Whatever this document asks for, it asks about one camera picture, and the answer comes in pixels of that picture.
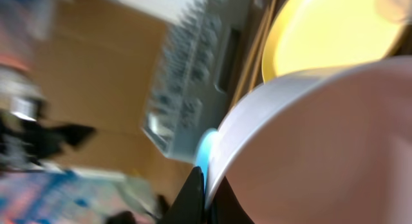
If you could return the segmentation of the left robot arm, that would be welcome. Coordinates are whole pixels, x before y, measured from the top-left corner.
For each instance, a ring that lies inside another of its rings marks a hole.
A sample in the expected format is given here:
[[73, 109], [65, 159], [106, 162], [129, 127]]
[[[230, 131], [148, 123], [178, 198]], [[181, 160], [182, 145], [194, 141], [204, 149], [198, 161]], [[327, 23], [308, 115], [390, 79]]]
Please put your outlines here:
[[62, 146], [75, 150], [96, 129], [79, 124], [46, 127], [41, 124], [46, 99], [25, 74], [1, 66], [1, 172], [31, 171], [41, 160], [62, 154]]

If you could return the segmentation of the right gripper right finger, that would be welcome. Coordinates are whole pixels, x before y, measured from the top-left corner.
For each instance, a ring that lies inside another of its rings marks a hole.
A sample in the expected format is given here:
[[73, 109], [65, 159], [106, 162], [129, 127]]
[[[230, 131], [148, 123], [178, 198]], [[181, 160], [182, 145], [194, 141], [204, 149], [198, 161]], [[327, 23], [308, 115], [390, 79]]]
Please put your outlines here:
[[224, 178], [209, 209], [209, 224], [254, 224]]

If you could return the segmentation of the right wooden chopstick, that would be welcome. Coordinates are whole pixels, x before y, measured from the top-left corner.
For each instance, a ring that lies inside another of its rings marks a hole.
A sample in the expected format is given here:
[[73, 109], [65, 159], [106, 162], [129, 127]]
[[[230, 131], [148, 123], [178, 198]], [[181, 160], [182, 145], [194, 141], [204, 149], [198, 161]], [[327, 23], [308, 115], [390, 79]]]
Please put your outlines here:
[[262, 58], [263, 58], [263, 50], [265, 47], [265, 43], [267, 41], [267, 37], [268, 37], [268, 33], [269, 33], [269, 29], [272, 25], [272, 21], [274, 18], [274, 10], [276, 8], [276, 3], [277, 0], [272, 0], [270, 6], [267, 8], [266, 10], [266, 18], [265, 20], [263, 20], [264, 23], [264, 27], [263, 27], [263, 32], [261, 33], [261, 40], [259, 42], [259, 49], [256, 53], [256, 59], [255, 59], [255, 63], [253, 66], [253, 71], [251, 74], [251, 79], [250, 79], [250, 83], [248, 85], [248, 92], [250, 93], [256, 86], [258, 83], [258, 76], [259, 76], [259, 72], [261, 69], [261, 62], [262, 62]]

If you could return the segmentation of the left wooden chopstick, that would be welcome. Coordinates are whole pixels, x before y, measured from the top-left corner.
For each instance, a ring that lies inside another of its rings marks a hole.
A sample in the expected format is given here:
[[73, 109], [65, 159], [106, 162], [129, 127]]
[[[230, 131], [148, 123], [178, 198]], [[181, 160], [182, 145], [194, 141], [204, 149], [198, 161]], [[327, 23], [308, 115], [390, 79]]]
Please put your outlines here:
[[239, 100], [239, 96], [241, 94], [241, 91], [247, 81], [247, 77], [249, 74], [249, 71], [251, 70], [252, 67], [252, 63], [254, 60], [254, 57], [256, 56], [256, 53], [258, 51], [258, 47], [260, 44], [260, 41], [262, 39], [263, 36], [263, 31], [265, 29], [266, 23], [267, 23], [267, 19], [268, 16], [270, 14], [270, 8], [266, 8], [265, 12], [263, 14], [263, 18], [259, 24], [259, 28], [257, 29], [257, 34], [254, 37], [253, 43], [250, 47], [250, 50], [248, 52], [247, 58], [245, 60], [245, 63], [241, 69], [241, 75], [237, 81], [236, 87], [235, 87], [235, 91], [233, 94], [233, 98], [230, 102], [230, 106], [229, 109], [232, 109], [232, 107], [237, 103], [237, 101]]

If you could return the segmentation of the wooden chopstick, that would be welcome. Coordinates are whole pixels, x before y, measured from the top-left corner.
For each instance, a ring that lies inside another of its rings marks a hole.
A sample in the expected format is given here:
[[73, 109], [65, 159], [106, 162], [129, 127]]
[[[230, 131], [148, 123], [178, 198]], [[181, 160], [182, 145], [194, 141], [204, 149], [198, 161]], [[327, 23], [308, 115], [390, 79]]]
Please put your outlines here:
[[256, 56], [256, 53], [258, 51], [258, 47], [260, 44], [260, 41], [262, 39], [263, 36], [263, 31], [265, 29], [266, 23], [267, 23], [267, 19], [268, 16], [270, 14], [270, 8], [266, 8], [265, 12], [263, 14], [263, 18], [259, 24], [259, 28], [257, 29], [257, 34], [254, 37], [253, 43], [250, 47], [250, 50], [248, 52], [247, 58], [245, 60], [245, 63], [241, 69], [241, 75], [237, 81], [236, 87], [235, 87], [235, 91], [233, 94], [233, 98], [230, 102], [230, 106], [229, 109], [232, 109], [232, 107], [237, 103], [237, 101], [239, 100], [239, 96], [241, 94], [241, 91], [247, 81], [247, 77], [249, 74], [249, 71], [251, 70], [252, 67], [252, 63], [254, 60], [254, 57]]
[[253, 66], [253, 71], [251, 74], [251, 79], [250, 79], [250, 83], [248, 85], [248, 92], [250, 93], [256, 86], [258, 83], [258, 76], [259, 76], [259, 72], [261, 69], [261, 62], [262, 62], [262, 58], [263, 58], [263, 50], [265, 47], [265, 43], [267, 41], [267, 37], [268, 37], [268, 33], [269, 33], [269, 29], [272, 25], [272, 21], [274, 18], [274, 10], [276, 8], [276, 3], [277, 0], [272, 0], [270, 6], [267, 8], [266, 10], [266, 18], [265, 20], [263, 20], [264, 23], [264, 27], [263, 27], [263, 32], [261, 33], [261, 40], [259, 42], [259, 49], [256, 53], [256, 59], [255, 59], [255, 63]]

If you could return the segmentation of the yellow plate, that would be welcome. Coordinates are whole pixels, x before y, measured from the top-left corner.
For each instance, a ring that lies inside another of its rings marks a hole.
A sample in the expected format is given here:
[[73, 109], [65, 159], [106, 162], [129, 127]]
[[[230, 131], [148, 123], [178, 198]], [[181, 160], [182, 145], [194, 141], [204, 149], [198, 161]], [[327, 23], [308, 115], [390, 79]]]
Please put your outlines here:
[[411, 0], [286, 0], [265, 43], [263, 80], [381, 60], [410, 23]]

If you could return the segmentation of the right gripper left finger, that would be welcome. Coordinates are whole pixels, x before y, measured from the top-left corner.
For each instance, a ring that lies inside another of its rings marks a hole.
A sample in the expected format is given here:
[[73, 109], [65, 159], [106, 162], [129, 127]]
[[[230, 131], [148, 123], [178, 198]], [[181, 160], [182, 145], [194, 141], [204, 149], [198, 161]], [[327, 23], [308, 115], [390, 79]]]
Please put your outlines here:
[[204, 213], [204, 177], [193, 167], [170, 209], [157, 224], [201, 224]]

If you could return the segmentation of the grey dish rack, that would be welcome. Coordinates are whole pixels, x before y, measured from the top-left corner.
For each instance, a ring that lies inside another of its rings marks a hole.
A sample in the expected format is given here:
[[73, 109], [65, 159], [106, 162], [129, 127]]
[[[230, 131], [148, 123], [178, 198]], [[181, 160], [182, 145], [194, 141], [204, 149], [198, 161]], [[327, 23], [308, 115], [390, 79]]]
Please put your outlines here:
[[143, 131], [167, 158], [191, 163], [201, 136], [226, 113], [251, 0], [192, 0], [170, 25]]

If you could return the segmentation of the light blue bowl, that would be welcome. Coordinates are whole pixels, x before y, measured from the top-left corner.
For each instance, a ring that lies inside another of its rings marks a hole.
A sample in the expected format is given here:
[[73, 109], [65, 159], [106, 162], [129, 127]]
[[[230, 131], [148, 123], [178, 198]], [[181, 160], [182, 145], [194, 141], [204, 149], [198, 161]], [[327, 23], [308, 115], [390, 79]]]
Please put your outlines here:
[[203, 174], [203, 187], [206, 189], [207, 186], [207, 177], [209, 170], [209, 161], [211, 159], [212, 147], [218, 141], [218, 130], [217, 129], [208, 129], [201, 136], [200, 141], [198, 142], [198, 150], [196, 153], [196, 160], [194, 165], [201, 169]]

